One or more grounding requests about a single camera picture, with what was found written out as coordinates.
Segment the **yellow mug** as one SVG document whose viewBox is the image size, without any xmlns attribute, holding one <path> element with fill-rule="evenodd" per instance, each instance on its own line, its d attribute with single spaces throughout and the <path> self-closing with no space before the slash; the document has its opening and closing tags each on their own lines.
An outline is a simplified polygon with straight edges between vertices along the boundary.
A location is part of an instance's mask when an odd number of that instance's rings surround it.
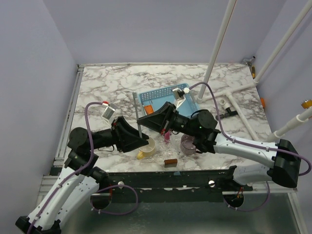
<svg viewBox="0 0 312 234">
<path fill-rule="evenodd" d="M 148 139 L 148 144 L 139 148 L 139 152 L 136 156 L 138 160 L 141 160 L 145 157 L 151 157 L 155 154 L 156 151 L 156 143 L 155 140 L 150 137 Z"/>
</svg>

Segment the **grey toothbrush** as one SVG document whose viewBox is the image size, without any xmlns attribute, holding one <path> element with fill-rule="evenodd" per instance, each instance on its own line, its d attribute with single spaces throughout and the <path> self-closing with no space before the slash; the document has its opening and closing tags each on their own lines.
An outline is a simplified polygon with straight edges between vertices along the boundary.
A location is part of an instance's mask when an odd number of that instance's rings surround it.
<svg viewBox="0 0 312 234">
<path fill-rule="evenodd" d="M 134 108 L 135 108 L 135 113 L 136 113 L 136 119 L 139 119 L 138 116 L 138 106 L 137 106 L 137 93 L 136 92 L 132 92 L 133 95 L 133 100 L 134 100 Z M 139 124 L 137 124 L 138 127 L 138 132 L 139 132 L 139 137 L 142 138 L 142 130 L 141 130 L 141 126 Z"/>
</svg>

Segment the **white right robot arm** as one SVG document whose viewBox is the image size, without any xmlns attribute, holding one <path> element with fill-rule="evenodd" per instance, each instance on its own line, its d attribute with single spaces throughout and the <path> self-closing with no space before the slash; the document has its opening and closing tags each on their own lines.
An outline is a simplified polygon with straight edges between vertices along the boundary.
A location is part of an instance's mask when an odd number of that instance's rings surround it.
<svg viewBox="0 0 312 234">
<path fill-rule="evenodd" d="M 301 159 L 287 140 L 275 144 L 226 137 L 216 128 L 217 121 L 208 110 L 199 110 L 188 118 L 179 114 L 170 102 L 152 114 L 140 117 L 137 123 L 159 133 L 173 130 L 192 136 L 194 146 L 203 153 L 227 154 L 254 161 L 254 165 L 246 168 L 235 167 L 234 173 L 225 177 L 224 185 L 230 191 L 262 181 L 273 181 L 286 188 L 297 187 Z"/>
</svg>

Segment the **mauve mug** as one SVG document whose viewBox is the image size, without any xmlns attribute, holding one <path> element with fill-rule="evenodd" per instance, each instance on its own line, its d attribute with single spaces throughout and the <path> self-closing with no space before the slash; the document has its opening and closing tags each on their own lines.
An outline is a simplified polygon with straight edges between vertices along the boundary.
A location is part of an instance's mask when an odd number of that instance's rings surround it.
<svg viewBox="0 0 312 234">
<path fill-rule="evenodd" d="M 180 149 L 183 154 L 190 156 L 193 154 L 202 154 L 200 150 L 193 145 L 193 140 L 195 139 L 194 136 L 189 136 L 184 134 L 180 140 Z"/>
</svg>

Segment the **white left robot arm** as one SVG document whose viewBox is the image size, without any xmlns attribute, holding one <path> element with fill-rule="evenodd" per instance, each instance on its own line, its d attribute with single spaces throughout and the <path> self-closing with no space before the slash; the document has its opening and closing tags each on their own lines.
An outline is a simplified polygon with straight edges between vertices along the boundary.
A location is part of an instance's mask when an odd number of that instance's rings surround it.
<svg viewBox="0 0 312 234">
<path fill-rule="evenodd" d="M 20 216 L 15 225 L 24 234 L 59 234 L 61 218 L 70 208 L 63 208 L 67 201 L 80 202 L 84 194 L 104 192 L 110 184 L 108 173 L 95 166 L 98 156 L 94 150 L 116 147 L 127 153 L 148 144 L 149 136 L 132 127 L 124 117 L 118 117 L 111 128 L 92 132 L 76 127 L 69 135 L 71 149 L 65 166 L 43 201 L 27 216 Z"/>
</svg>

